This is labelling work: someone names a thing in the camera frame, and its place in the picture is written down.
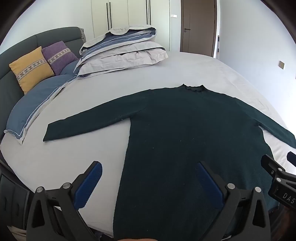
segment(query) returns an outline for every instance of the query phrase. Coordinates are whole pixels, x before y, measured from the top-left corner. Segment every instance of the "sweater sleeve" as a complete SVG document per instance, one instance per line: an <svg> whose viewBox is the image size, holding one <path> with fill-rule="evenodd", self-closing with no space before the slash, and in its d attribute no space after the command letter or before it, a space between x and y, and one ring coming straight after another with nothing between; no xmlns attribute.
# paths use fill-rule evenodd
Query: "sweater sleeve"
<svg viewBox="0 0 296 241"><path fill-rule="evenodd" d="M289 146L296 148L296 140L295 136L276 123L274 120L257 110L256 108L246 104L245 102L234 98L237 102L237 104L241 107L241 109L252 119L254 119L259 126L261 126L263 129L267 130L270 134L275 136L277 139L281 140L282 142L285 142Z"/></svg>
<svg viewBox="0 0 296 241"><path fill-rule="evenodd" d="M130 118L143 110L151 90L123 96L63 120L48 124L43 141L95 131Z"/></svg>

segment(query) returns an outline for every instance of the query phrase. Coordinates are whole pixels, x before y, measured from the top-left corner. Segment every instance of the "wardrobe door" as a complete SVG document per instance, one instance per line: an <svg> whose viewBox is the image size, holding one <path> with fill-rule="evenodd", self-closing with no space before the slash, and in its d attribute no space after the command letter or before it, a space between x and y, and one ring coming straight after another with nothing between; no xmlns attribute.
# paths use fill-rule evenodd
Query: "wardrobe door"
<svg viewBox="0 0 296 241"><path fill-rule="evenodd" d="M127 0L109 0L108 4L111 28L129 26Z"/></svg>
<svg viewBox="0 0 296 241"><path fill-rule="evenodd" d="M128 0L128 21L131 26L149 24L148 0Z"/></svg>
<svg viewBox="0 0 296 241"><path fill-rule="evenodd" d="M151 22L156 28L155 42L162 45L167 51L170 50L170 1L149 0Z"/></svg>
<svg viewBox="0 0 296 241"><path fill-rule="evenodd" d="M91 0L92 18L94 24L94 36L98 37L108 32L109 3L105 0Z"/></svg>

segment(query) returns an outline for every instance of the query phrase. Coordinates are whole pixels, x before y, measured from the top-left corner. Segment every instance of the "white bedsheet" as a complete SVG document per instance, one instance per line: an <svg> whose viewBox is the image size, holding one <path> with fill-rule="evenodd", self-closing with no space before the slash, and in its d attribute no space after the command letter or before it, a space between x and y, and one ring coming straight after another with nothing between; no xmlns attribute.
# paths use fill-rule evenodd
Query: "white bedsheet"
<svg viewBox="0 0 296 241"><path fill-rule="evenodd" d="M65 182L72 182L93 160L100 161L103 165L102 178L86 206L80 209L80 214L90 227L112 235L130 120L91 133L43 143L48 123L124 95L186 84L204 85L212 91L239 98L286 128L268 101L241 75L222 62L190 53L168 52L168 55L168 59L153 66L77 79L36 118L23 145L11 134L5 134L0 148L20 180L33 191L39 186L55 189ZM263 132L275 160L287 171L296 174L296 168L286 159L289 151L296 153L296 150L268 132Z"/></svg>

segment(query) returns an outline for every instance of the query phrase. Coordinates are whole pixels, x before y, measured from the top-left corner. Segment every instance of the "blue pillowcase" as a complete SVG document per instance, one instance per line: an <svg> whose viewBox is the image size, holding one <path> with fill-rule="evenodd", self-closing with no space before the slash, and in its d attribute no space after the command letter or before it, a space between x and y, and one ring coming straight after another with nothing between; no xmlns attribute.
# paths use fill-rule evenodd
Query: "blue pillowcase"
<svg viewBox="0 0 296 241"><path fill-rule="evenodd" d="M68 65L66 65L65 68L63 68L63 70L61 71L61 73L59 75L62 75L62 74L74 75L73 72L74 72L74 69L75 69L78 61L79 61L79 59L69 63Z"/></svg>
<svg viewBox="0 0 296 241"><path fill-rule="evenodd" d="M35 85L12 109L4 133L11 133L22 144L30 125L40 112L75 78L74 74L58 75Z"/></svg>

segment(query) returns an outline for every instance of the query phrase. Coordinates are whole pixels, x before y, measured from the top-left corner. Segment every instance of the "gray upholstered headboard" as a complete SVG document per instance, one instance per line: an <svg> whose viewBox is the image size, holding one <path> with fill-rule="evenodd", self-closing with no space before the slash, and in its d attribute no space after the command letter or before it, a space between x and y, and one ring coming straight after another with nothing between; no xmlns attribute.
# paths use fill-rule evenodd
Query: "gray upholstered headboard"
<svg viewBox="0 0 296 241"><path fill-rule="evenodd" d="M15 104L24 96L9 64L38 47L47 47L63 41L78 57L85 35L78 27L57 28L33 35L0 54L0 142L4 136L7 119Z"/></svg>

